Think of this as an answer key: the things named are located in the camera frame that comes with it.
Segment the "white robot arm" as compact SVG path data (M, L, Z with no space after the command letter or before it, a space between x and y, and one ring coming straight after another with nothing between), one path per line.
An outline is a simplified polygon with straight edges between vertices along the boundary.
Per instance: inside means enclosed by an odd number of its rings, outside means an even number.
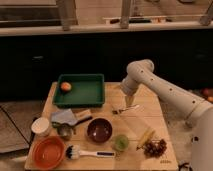
M192 171L213 171L213 150L210 149L213 145L213 104L156 76L153 71L154 64L149 59L129 63L121 90L133 96L143 84L181 111L186 123L195 128L190 168Z

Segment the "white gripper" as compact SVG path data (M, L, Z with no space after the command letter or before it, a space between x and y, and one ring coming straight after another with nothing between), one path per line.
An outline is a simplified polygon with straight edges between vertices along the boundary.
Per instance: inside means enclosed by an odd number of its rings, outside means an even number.
M125 94L126 106L130 107L133 104L134 95L139 88L139 84L135 80L133 80L130 76L126 76L122 80L120 88L122 92Z

